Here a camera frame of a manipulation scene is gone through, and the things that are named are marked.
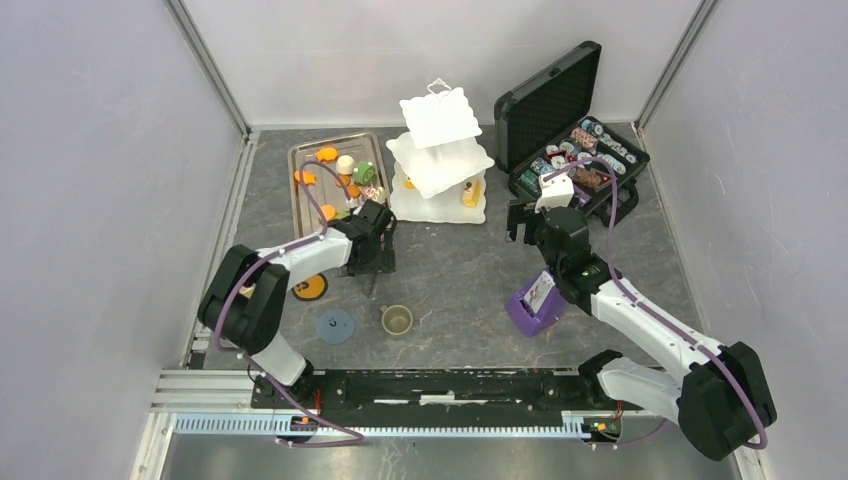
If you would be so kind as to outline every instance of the white label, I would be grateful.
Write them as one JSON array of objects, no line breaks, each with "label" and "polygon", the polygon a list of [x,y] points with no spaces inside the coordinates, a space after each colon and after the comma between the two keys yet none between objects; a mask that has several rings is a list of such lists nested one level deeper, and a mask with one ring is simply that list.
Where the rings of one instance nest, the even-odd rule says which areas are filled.
[{"label": "white label", "polygon": [[524,303],[530,307],[533,315],[536,315],[539,309],[542,308],[542,304],[545,303],[545,299],[548,298],[548,294],[551,293],[552,288],[554,288],[554,278],[545,270],[533,282],[530,290],[524,294]]}]

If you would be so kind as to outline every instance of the poker chip set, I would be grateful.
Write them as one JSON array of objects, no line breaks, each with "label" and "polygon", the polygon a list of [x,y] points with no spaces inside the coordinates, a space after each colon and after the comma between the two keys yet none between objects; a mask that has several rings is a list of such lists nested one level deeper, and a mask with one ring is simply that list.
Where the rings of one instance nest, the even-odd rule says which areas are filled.
[{"label": "poker chip set", "polygon": [[509,188],[524,201],[541,195],[539,177],[587,157],[568,172],[578,207],[609,224],[612,177],[618,184],[618,219],[638,204],[636,175],[650,157],[587,116],[592,102],[601,46],[584,42],[565,57],[507,92],[495,104],[497,166],[510,174]]}]

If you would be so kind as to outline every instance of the gray floor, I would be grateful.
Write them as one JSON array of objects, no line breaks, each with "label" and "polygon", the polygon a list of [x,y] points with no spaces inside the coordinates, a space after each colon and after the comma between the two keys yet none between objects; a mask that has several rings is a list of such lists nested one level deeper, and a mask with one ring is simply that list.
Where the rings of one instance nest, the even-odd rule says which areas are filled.
[{"label": "gray floor", "polygon": [[[627,125],[616,131],[636,143]],[[293,239],[288,149],[298,143],[359,130],[320,129],[262,132],[236,242],[252,248]],[[404,128],[372,129],[383,145],[389,176],[394,161],[385,148]],[[493,155],[494,131],[483,127],[478,141]],[[402,222],[395,234],[397,272],[378,279],[376,298],[365,295],[367,279],[334,278],[321,300],[304,303],[289,295],[281,331],[316,368],[441,368],[484,366],[575,366],[606,348],[636,362],[654,362],[623,335],[571,307],[552,328],[524,337],[510,322],[504,302],[538,273],[535,247],[504,242],[507,176],[486,173],[487,221],[483,225]],[[639,177],[640,204],[616,228],[616,266],[649,298],[688,325],[695,313],[649,171]],[[592,242],[605,252],[606,230],[590,222]],[[390,338],[380,326],[380,306],[404,304],[415,315],[412,331]],[[356,320],[354,336],[328,345],[315,332],[326,310],[344,308]],[[209,352],[207,369],[244,368],[232,355]]]},{"label": "gray floor", "polygon": [[[625,429],[638,437],[655,425],[626,419]],[[162,478],[725,480],[738,478],[735,471],[732,457],[708,460],[680,430],[667,428],[649,443],[615,452],[592,452],[566,439],[432,438],[374,438],[364,447],[295,451],[269,437],[176,435]]]}]

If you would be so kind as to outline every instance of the black case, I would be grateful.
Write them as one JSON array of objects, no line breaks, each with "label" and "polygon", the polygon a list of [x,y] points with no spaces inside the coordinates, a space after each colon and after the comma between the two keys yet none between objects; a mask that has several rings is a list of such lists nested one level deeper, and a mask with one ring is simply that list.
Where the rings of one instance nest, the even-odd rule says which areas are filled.
[{"label": "black case", "polygon": [[[545,146],[559,144],[568,139],[572,130],[580,127],[584,119],[600,123],[586,116],[592,105],[595,77],[601,59],[601,46],[583,42],[532,78],[502,95],[495,102],[497,127],[497,153],[495,164],[509,174],[509,190],[528,202],[538,195],[528,191],[519,182],[537,157],[545,157]],[[616,223],[627,216],[639,203],[636,176],[650,160],[647,153],[604,126],[606,133],[636,157],[631,164],[605,144],[598,142],[597,151],[608,153],[627,167],[623,175],[616,175],[619,188],[619,205]],[[580,207],[585,214],[598,216],[609,226],[612,206],[612,186],[607,184],[598,191],[583,188],[590,200]]]}]

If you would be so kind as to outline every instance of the metal corner post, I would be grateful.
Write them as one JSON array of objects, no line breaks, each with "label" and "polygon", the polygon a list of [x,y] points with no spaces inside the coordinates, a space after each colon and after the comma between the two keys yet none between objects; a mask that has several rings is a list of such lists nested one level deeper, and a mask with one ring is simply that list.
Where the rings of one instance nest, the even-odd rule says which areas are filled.
[{"label": "metal corner post", "polygon": [[200,31],[198,31],[197,25],[194,24],[194,20],[192,20],[191,15],[185,6],[185,2],[183,2],[183,0],[164,1],[165,6],[174,17],[174,21],[177,26],[180,27],[180,31],[183,33],[189,48],[191,48],[191,51],[194,53],[197,63],[200,64],[200,68],[203,69],[203,72],[206,74],[206,78],[209,79],[209,83],[212,85],[212,88],[215,89],[215,93],[218,95],[218,98],[220,98],[224,103],[224,108],[227,110],[227,115],[230,117],[230,121],[233,122],[233,126],[235,126],[236,130],[241,133],[242,137],[247,139],[251,131],[250,125],[241,113],[232,92],[230,92],[230,89],[227,87],[227,83],[224,81],[221,71],[218,70],[218,66],[215,64],[212,54],[209,52],[209,49],[206,47],[206,43],[203,41],[203,37],[200,36]]},{"label": "metal corner post", "polygon": [[689,24],[686,26],[683,36],[681,36],[680,41],[677,42],[677,46],[674,48],[671,58],[668,59],[668,63],[663,69],[662,74],[660,74],[659,80],[657,80],[656,85],[654,85],[654,89],[648,96],[645,106],[642,107],[642,111],[636,118],[635,127],[637,131],[641,131],[645,128],[648,122],[651,121],[651,117],[653,117],[654,113],[656,113],[657,107],[668,92],[671,83],[677,76],[677,72],[680,71],[680,67],[683,65],[686,57],[689,56],[689,52],[692,51],[692,48],[701,36],[704,25],[713,14],[718,3],[719,0],[701,0],[701,3],[698,4],[698,8],[695,9],[692,19],[689,20]]}]

